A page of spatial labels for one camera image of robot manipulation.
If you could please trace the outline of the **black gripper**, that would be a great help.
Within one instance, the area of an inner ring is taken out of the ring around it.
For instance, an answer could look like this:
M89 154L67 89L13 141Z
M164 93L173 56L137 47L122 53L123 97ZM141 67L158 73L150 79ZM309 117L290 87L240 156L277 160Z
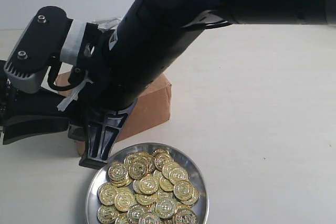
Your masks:
M74 89L81 103L82 130L75 130L73 136L85 138L79 165L100 169L147 86L147 28L142 22L121 22L116 29L102 32L95 24L72 22L65 62L84 72ZM1 61L2 144L64 132L78 119L76 101L59 111L63 96L45 88L34 94L14 88L4 72L5 63Z

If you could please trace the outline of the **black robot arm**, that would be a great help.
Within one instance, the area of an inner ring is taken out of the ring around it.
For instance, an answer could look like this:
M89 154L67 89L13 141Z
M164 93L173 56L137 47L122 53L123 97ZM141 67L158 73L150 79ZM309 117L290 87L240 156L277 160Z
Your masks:
M1 61L3 144L68 132L101 168L139 95L205 30L335 24L335 0L135 0L107 28L39 9Z

